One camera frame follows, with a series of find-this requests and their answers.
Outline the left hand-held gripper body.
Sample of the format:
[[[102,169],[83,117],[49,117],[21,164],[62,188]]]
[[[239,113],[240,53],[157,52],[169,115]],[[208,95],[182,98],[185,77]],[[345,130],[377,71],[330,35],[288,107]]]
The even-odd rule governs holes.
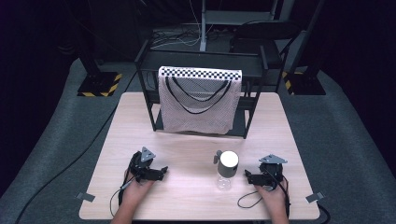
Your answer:
[[[142,147],[140,151],[137,151],[132,156],[128,170],[134,176],[137,182],[140,182],[142,179],[144,179],[145,175],[152,174],[149,167],[155,157],[156,155],[146,147]]]

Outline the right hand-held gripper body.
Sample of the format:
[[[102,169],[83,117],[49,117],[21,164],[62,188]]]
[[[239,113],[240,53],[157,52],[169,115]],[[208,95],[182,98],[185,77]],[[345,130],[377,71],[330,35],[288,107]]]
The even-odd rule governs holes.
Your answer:
[[[288,161],[274,154],[269,154],[259,159],[260,171],[262,172],[263,187],[265,189],[275,189],[283,180],[283,164]]]

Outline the person's left hand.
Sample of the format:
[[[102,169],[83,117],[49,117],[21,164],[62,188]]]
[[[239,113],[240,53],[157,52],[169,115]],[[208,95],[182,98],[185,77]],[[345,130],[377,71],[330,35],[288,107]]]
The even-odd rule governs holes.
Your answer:
[[[126,207],[128,209],[137,208],[138,205],[143,202],[154,184],[153,180],[143,180],[139,183],[133,180],[133,177],[134,176],[129,171],[125,172],[126,180],[131,181],[131,183],[123,192],[121,207]]]

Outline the person's right hand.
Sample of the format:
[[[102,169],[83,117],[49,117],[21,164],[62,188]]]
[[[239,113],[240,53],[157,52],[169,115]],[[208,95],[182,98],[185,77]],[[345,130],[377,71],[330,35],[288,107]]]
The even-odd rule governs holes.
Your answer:
[[[266,209],[271,217],[286,215],[286,196],[280,187],[271,191],[267,191],[262,186],[256,186],[255,189],[262,196]]]

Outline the clear bottle with grey cap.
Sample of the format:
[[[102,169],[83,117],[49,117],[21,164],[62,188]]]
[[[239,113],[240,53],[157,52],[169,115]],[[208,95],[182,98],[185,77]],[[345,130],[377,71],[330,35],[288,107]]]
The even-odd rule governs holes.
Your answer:
[[[219,177],[217,187],[219,190],[229,190],[232,187],[232,178],[235,176],[239,164],[238,155],[231,150],[218,150],[214,156]]]

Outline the white mesh bag checkered trim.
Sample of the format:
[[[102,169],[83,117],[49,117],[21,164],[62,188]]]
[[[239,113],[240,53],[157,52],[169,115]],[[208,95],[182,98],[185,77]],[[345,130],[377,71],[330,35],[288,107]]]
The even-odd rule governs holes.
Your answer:
[[[233,128],[240,70],[162,66],[158,72],[163,129],[226,134]]]

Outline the black stand base striped edge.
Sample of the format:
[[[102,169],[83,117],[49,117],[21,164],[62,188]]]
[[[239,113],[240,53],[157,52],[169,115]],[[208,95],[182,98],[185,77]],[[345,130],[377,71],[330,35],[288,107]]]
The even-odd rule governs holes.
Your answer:
[[[117,72],[100,72],[95,76],[86,76],[78,88],[78,96],[107,97],[117,89],[122,74]]]
[[[326,92],[317,77],[306,76],[303,72],[283,72],[283,80],[289,94],[325,95]]]

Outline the grey floor mat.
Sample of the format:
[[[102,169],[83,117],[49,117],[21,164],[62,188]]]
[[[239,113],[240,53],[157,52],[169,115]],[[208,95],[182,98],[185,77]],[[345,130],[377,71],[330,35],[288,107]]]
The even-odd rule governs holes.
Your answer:
[[[0,224],[105,224],[79,218],[119,97],[79,97],[74,61],[57,108],[28,159],[0,197]],[[327,75],[325,95],[279,95],[314,191],[332,224],[396,224],[396,178],[342,89]]]

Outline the black metal rack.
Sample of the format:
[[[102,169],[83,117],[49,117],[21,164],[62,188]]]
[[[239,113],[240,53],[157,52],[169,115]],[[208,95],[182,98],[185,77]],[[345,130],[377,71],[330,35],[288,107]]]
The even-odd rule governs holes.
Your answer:
[[[260,47],[260,52],[256,54],[204,52],[151,49],[149,42],[146,41],[137,54],[134,63],[153,131],[163,129],[161,113],[152,114],[153,105],[160,103],[158,93],[158,71],[160,67],[163,65],[203,67],[242,71],[243,81],[247,82],[248,85],[243,88],[244,95],[240,97],[236,109],[236,118],[233,120],[233,128],[227,132],[227,135],[246,138],[262,92],[264,78],[269,70],[267,59],[268,56],[263,47]]]

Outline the white metal stand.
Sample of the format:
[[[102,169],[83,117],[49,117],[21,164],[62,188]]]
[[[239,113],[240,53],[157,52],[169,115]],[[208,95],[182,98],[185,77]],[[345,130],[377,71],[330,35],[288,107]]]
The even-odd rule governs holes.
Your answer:
[[[273,0],[269,11],[235,11],[207,9],[206,0],[201,0],[201,22],[200,22],[200,51],[206,51],[206,31],[210,25],[241,25],[244,22],[256,20],[287,20],[294,6],[295,0],[283,0],[279,17],[276,16],[276,7],[279,0]]]

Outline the grey table corner bracket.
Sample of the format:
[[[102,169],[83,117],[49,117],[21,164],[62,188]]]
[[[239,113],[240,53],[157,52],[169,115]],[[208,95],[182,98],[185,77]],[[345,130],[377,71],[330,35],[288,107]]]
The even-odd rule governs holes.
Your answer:
[[[323,199],[325,195],[322,192],[316,192],[305,197],[308,203],[316,202]]]
[[[90,202],[90,203],[92,203],[93,200],[95,199],[95,197],[93,195],[86,193],[86,192],[78,192],[76,194],[76,198],[80,199],[82,201]]]

